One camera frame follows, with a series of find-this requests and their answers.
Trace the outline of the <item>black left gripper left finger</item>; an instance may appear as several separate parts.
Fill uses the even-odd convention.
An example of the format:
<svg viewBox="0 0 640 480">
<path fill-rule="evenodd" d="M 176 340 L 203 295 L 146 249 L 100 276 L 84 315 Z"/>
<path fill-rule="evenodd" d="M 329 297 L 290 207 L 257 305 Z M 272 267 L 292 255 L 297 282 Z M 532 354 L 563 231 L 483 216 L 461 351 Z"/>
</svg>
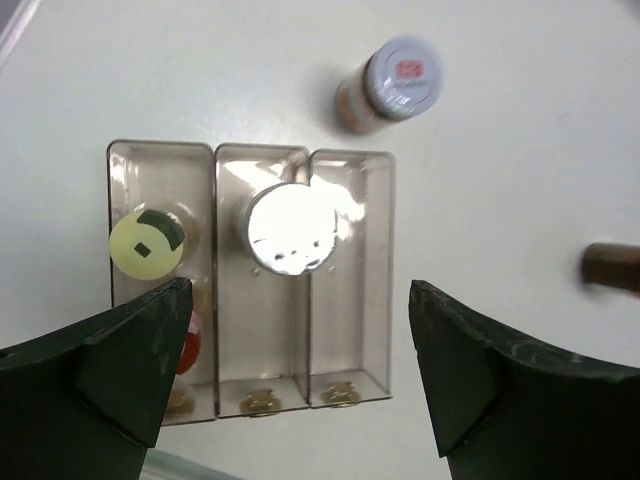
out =
<svg viewBox="0 0 640 480">
<path fill-rule="evenodd" d="M 4 479 L 136 479 L 155 446 L 192 312 L 175 278 L 1 352 Z"/>
</svg>

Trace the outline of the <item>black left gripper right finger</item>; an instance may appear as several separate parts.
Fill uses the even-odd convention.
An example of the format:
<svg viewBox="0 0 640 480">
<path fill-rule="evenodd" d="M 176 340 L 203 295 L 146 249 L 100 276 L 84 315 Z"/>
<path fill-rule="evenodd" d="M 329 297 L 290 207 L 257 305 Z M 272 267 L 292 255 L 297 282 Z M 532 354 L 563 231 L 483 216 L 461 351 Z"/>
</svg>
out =
<svg viewBox="0 0 640 480">
<path fill-rule="evenodd" d="M 567 351 L 412 282 L 409 322 L 455 479 L 635 479 L 639 371 Z"/>
</svg>

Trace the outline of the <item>pink cap spice bottle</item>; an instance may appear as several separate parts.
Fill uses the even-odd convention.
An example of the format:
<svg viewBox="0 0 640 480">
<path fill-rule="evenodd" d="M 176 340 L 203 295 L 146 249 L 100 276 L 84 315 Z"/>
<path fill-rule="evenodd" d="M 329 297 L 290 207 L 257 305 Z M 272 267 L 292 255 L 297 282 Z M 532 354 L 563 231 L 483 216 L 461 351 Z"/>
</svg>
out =
<svg viewBox="0 0 640 480">
<path fill-rule="evenodd" d="M 176 367 L 176 374 L 183 375 L 188 372 L 198 360 L 202 348 L 203 335 L 203 308 L 202 292 L 195 285 L 192 285 L 192 311 L 190 323 L 183 344 L 181 356 Z"/>
</svg>

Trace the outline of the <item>silver lid white shaker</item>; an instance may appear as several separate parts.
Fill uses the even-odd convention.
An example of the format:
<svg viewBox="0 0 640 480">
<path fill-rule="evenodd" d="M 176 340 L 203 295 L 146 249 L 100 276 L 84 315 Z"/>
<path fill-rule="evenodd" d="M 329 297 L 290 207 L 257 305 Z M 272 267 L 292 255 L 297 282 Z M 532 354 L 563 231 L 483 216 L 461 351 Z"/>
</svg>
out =
<svg viewBox="0 0 640 480">
<path fill-rule="evenodd" d="M 322 266 L 338 243 L 338 213 L 321 192 L 283 182 L 245 197 L 236 207 L 240 244 L 263 269 L 306 275 Z"/>
</svg>

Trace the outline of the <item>orange label jar white lid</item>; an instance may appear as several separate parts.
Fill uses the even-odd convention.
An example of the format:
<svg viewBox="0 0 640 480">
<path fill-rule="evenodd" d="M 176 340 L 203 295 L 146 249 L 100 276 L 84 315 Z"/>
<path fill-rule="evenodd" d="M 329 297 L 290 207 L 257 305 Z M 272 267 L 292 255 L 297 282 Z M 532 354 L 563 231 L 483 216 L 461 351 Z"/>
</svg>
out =
<svg viewBox="0 0 640 480">
<path fill-rule="evenodd" d="M 425 113 L 442 86 L 442 63 L 433 47 L 420 37 L 396 36 L 342 80 L 336 112 L 348 130 L 370 134 Z"/>
</svg>

